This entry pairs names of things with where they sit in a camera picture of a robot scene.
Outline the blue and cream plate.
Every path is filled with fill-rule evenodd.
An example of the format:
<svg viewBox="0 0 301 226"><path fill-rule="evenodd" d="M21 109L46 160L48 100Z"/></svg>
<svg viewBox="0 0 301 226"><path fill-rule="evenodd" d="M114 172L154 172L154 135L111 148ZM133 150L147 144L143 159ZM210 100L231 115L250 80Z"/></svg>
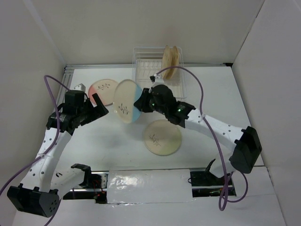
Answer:
<svg viewBox="0 0 301 226"><path fill-rule="evenodd" d="M134 106L134 103L141 95L141 87L133 80L126 79L117 85L113 97L113 108L124 123L133 123L140 117L141 112Z"/></svg>

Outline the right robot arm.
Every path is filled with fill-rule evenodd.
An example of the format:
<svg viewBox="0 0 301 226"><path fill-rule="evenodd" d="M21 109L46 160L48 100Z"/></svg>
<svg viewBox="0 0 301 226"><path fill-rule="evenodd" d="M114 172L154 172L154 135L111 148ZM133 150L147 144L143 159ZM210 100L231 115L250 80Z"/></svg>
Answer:
<svg viewBox="0 0 301 226"><path fill-rule="evenodd" d="M213 138L218 145L230 150L230 154L220 154L219 159L212 160L207 166L205 179L211 185L217 184L225 174L234 171L251 173L261 154L262 146L256 129L250 126L245 129L231 126L201 114L193 105L177 101L165 85L144 88L141 96L134 102L134 107L144 113L161 113L170 123Z"/></svg>

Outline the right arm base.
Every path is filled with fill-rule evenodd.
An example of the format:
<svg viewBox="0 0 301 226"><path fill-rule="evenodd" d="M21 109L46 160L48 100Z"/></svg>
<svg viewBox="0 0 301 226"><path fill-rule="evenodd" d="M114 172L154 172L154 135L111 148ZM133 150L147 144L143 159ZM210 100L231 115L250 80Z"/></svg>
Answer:
<svg viewBox="0 0 301 226"><path fill-rule="evenodd" d="M214 161L215 159L203 170L190 171L187 181L192 187L192 197L217 197L221 194L225 184L224 176L218 178L209 172Z"/></svg>

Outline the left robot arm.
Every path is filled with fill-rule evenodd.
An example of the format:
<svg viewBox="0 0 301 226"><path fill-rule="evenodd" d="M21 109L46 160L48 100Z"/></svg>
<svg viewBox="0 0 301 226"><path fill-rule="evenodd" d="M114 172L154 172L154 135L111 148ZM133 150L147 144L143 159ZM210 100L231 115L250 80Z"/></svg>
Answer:
<svg viewBox="0 0 301 226"><path fill-rule="evenodd" d="M37 154L38 160L30 165L21 183L11 186L7 191L7 197L18 211L52 217L61 199L71 189L92 185L91 168L84 164L75 163L66 171L55 173L62 152L75 129L109 112L97 94L92 97L96 105L92 105L84 91L69 90L58 111L49 116L43 143Z"/></svg>

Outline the floral cream plate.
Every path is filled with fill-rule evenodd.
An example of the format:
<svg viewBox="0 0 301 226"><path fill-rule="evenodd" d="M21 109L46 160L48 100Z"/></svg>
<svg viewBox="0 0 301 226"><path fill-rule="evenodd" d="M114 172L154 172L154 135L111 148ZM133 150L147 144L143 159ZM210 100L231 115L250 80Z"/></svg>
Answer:
<svg viewBox="0 0 301 226"><path fill-rule="evenodd" d="M166 45L165 49L164 49L164 53L163 53L163 58L162 58L162 65L161 65L161 69L165 69L161 75L163 79L167 79L168 73L170 71L170 66L172 64L172 58L173 55L171 53L171 48Z"/></svg>
<svg viewBox="0 0 301 226"><path fill-rule="evenodd" d="M178 48L176 47L176 46L173 46L172 48L171 48L171 53L172 53L172 63L171 63L171 66L173 67L173 68L171 68L170 69L170 71L169 71L169 74L168 74L168 79L171 79L173 76L174 76L174 74L176 73L176 71L177 71L177 68L175 67L175 66L179 66L179 51L178 51Z"/></svg>

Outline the pink and cream plate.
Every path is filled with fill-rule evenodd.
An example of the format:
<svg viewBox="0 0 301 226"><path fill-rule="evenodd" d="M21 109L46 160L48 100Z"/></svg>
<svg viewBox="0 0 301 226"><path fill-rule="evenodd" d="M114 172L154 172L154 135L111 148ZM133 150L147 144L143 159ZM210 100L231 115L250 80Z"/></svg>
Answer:
<svg viewBox="0 0 301 226"><path fill-rule="evenodd" d="M88 97L92 104L96 105L96 101L93 98L93 94L97 94L105 106L113 103L113 97L115 89L118 86L118 82L112 79L102 79L94 82L88 90Z"/></svg>

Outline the green and cream plate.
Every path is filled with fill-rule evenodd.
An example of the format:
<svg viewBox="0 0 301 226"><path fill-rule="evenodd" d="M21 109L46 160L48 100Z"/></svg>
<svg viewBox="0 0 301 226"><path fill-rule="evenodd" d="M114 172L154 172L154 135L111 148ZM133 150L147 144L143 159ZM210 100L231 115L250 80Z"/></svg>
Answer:
<svg viewBox="0 0 301 226"><path fill-rule="evenodd" d="M177 125L167 120L157 120L150 123L143 133L146 148L155 155L172 155L182 144L182 134Z"/></svg>

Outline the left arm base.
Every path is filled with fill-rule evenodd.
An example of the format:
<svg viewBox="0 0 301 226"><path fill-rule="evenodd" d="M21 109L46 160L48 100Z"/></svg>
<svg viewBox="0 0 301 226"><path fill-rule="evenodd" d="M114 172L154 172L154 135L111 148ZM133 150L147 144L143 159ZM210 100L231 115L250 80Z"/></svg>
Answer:
<svg viewBox="0 0 301 226"><path fill-rule="evenodd" d="M94 200L97 204L107 204L108 173L96 173L91 167L83 164L73 164L72 169L83 171L83 182L64 195L64 200Z"/></svg>

